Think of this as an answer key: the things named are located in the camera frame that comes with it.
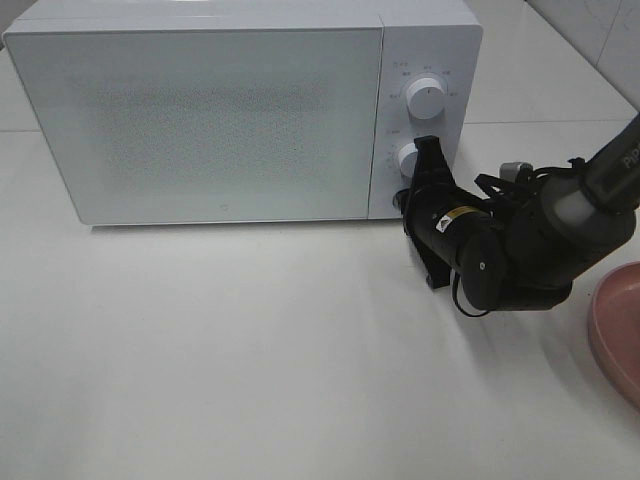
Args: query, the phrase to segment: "cable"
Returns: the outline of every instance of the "cable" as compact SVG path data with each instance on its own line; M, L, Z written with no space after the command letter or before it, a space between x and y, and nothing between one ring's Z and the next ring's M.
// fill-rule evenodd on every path
M480 317L484 317L485 315L489 315L491 313L491 310L487 310L486 312L483 312L483 313L473 314L473 313L467 312L464 308L462 308L462 305L460 305L460 301L458 300L459 285L460 285L460 274L456 272L455 276L453 277L453 285L451 286L451 297L453 298L453 303L456 306L456 308L460 310L460 313L471 318L480 318Z

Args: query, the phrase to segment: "white tile wall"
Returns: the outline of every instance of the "white tile wall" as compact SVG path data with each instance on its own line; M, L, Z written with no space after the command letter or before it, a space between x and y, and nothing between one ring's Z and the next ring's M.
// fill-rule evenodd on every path
M598 68L640 108L640 0L623 0Z
M613 25L620 0L529 0L592 65Z
M640 109L640 0L529 0Z

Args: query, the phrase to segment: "pink plate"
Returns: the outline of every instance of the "pink plate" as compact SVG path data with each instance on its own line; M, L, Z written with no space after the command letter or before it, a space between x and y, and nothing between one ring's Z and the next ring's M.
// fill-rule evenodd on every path
M589 341L611 383L640 409L640 262L609 272L598 284Z

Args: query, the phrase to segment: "white microwave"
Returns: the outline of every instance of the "white microwave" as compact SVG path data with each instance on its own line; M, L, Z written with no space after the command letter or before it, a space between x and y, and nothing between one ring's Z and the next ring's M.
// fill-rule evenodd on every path
M462 0L40 0L3 40L80 220L124 225L399 217L481 37Z

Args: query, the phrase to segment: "microwave door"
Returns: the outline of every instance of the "microwave door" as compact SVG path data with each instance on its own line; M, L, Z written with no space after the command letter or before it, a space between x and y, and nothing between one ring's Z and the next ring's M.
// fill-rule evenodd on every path
M366 218L381 28L15 35L91 225Z

